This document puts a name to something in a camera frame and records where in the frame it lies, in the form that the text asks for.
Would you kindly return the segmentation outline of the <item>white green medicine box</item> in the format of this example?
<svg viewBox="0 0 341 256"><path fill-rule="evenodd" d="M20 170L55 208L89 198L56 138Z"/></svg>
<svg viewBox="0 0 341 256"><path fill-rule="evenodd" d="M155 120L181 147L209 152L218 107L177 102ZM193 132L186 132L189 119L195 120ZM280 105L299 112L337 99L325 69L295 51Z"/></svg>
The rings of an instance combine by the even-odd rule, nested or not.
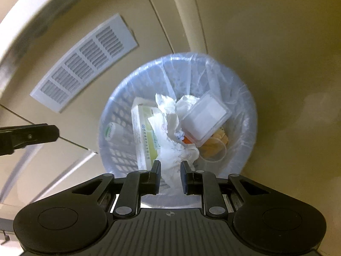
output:
<svg viewBox="0 0 341 256"><path fill-rule="evenodd" d="M131 117L136 147L137 165L140 170L150 170L160 149L149 118L160 113L156 103L141 97L133 100Z"/></svg>

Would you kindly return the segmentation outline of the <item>blue lined trash bin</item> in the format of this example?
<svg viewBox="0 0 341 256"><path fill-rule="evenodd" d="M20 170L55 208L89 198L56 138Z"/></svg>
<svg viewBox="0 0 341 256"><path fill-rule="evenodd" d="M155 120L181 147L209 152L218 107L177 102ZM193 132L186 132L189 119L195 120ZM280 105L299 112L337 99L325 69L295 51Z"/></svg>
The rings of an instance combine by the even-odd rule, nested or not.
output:
<svg viewBox="0 0 341 256"><path fill-rule="evenodd" d="M180 163L218 177L239 173L257 136L256 103L239 76L206 54L178 53L137 68L114 90L101 116L98 145L116 177L161 163L151 207L199 207L182 189Z"/></svg>

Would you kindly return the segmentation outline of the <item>white pill bottle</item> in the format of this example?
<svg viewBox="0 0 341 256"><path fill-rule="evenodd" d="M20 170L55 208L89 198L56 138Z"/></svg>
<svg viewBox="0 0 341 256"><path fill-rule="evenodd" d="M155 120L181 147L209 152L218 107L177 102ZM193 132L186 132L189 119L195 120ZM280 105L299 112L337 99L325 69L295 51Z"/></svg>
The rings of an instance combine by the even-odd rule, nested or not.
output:
<svg viewBox="0 0 341 256"><path fill-rule="evenodd" d="M124 128L115 122L107 124L104 131L104 138L111 144L122 144L124 140Z"/></svg>

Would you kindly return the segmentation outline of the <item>grey cabinet vent grille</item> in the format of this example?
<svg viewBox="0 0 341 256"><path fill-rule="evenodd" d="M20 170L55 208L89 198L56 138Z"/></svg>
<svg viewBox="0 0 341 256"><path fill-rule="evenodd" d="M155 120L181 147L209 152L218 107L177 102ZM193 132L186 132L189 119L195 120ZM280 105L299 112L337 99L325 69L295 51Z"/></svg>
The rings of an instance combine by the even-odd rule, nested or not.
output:
<svg viewBox="0 0 341 256"><path fill-rule="evenodd" d="M113 15L77 42L46 73L30 96L60 113L92 81L137 48L119 14Z"/></svg>

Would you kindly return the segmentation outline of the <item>white paper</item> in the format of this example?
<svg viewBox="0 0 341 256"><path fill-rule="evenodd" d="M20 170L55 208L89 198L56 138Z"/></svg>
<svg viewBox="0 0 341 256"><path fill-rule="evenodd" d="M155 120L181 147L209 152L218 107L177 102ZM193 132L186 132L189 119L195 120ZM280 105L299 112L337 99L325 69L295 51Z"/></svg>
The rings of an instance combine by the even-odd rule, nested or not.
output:
<svg viewBox="0 0 341 256"><path fill-rule="evenodd" d="M187 161L192 167L199 157L199 150L195 144L183 143L185 134L180 124L180 119L198 100L192 95L184 95L179 100L174 100L169 96L156 94L156 104L160 113L149 118L160 146L157 160L161 163L161 178L173 190L182 188L181 162Z"/></svg>

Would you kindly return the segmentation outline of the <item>clear toothpick box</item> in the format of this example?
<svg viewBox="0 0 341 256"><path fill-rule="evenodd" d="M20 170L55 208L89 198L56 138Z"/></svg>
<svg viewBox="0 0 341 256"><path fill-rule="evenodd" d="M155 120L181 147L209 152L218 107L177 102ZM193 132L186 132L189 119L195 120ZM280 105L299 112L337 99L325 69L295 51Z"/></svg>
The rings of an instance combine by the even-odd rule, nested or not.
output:
<svg viewBox="0 0 341 256"><path fill-rule="evenodd" d="M180 119L180 124L185 136L201 147L231 116L230 108L207 91Z"/></svg>

